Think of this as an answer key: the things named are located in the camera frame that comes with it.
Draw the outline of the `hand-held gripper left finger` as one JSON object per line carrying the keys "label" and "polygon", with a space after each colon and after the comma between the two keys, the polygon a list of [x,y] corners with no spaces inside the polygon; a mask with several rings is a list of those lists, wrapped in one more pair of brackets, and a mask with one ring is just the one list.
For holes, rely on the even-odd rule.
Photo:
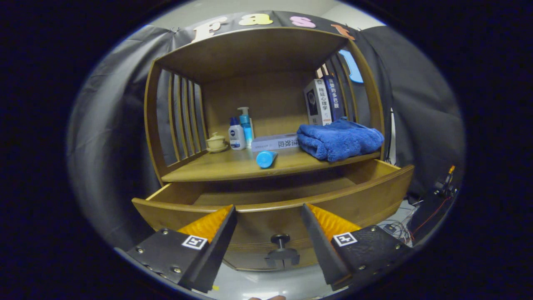
{"label": "hand-held gripper left finger", "polygon": [[162,228],[125,252],[143,271],[188,290],[209,292],[237,224],[228,205],[179,230]]}

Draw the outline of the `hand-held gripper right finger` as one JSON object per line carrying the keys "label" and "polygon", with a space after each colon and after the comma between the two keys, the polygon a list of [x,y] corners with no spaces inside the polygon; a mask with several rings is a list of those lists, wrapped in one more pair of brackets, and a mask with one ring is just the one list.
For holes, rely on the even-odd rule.
{"label": "hand-held gripper right finger", "polygon": [[379,226],[360,227],[311,204],[301,207],[301,218],[333,290],[364,288],[414,254],[412,247]]}

